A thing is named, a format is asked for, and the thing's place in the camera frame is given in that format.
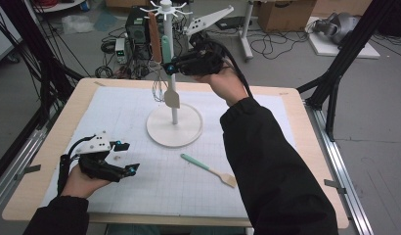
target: black sleeve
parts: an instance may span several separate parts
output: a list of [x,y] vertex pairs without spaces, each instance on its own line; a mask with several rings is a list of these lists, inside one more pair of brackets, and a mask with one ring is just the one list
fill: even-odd
[[337,234],[332,204],[268,109],[245,98],[221,125],[255,234]]
[[57,197],[48,207],[36,211],[23,235],[85,235],[88,228],[88,201]]

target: floor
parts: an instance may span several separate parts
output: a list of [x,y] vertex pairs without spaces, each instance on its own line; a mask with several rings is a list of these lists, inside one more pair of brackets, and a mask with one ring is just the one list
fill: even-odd
[[[95,6],[85,14],[78,9],[51,14],[50,21],[56,24],[60,17],[71,14],[89,16],[92,23],[102,17],[110,18],[110,14],[103,16],[107,14],[104,9]],[[63,35],[64,41],[91,75],[102,64],[101,39],[125,23],[124,18],[110,19],[111,23],[104,25],[106,29]],[[262,38],[253,35],[258,33],[253,31],[259,28],[256,22],[251,28],[250,42]],[[275,60],[253,52],[254,58],[246,63],[235,34],[210,34],[227,45],[250,85],[298,87],[322,75],[334,59],[316,56],[306,41],[295,43],[291,51]],[[390,50],[371,40],[371,45],[380,53],[380,59],[357,59],[344,75],[338,92],[334,137],[374,233],[401,235],[401,46],[373,39]],[[275,53],[290,48],[290,44],[273,45]],[[253,46],[257,51],[264,49],[262,40],[254,42]],[[85,73],[74,58],[68,56],[67,49],[62,53],[66,55],[70,68]],[[177,79],[191,81],[181,75]],[[305,92],[302,98],[310,95],[311,91]],[[0,158],[38,106],[24,63],[1,63]],[[0,215],[0,234],[22,234],[25,226],[26,222],[4,221]],[[104,234],[104,230],[105,224],[91,224],[88,234]],[[352,226],[339,233],[356,234]]]

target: hand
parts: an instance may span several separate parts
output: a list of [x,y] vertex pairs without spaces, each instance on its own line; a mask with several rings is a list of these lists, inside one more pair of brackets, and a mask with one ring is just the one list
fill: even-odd
[[69,174],[66,187],[61,196],[72,196],[86,199],[97,189],[108,184],[110,184],[110,182],[107,180],[88,177],[88,175],[81,172],[79,165],[76,165]]
[[202,83],[208,83],[212,90],[222,99],[228,106],[237,104],[243,98],[248,97],[243,84],[237,77],[237,74],[230,67],[222,69],[218,74],[209,74],[205,76],[194,76],[194,80]]

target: white round base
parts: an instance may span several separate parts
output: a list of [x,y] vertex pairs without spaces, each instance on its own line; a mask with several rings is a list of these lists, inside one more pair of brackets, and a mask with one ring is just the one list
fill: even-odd
[[192,106],[180,104],[178,123],[173,124],[172,109],[160,106],[152,111],[147,121],[149,135],[160,145],[183,147],[197,140],[203,131],[201,114]]

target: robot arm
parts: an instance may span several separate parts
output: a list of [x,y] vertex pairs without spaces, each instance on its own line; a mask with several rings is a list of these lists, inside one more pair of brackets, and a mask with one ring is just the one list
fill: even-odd
[[193,34],[189,42],[193,49],[182,56],[175,57],[170,63],[162,64],[168,75],[181,72],[184,75],[207,75],[222,70],[226,54],[221,47],[209,42],[209,36],[201,31]]
[[[76,146],[82,142],[85,143],[75,151],[74,156],[71,156]],[[119,182],[121,178],[135,175],[139,164],[130,164],[121,168],[105,161],[111,150],[127,151],[129,146],[128,143],[109,141],[105,132],[78,140],[72,145],[68,154],[61,156],[58,195],[61,195],[67,184],[69,166],[74,160],[78,160],[81,171],[91,178]]]

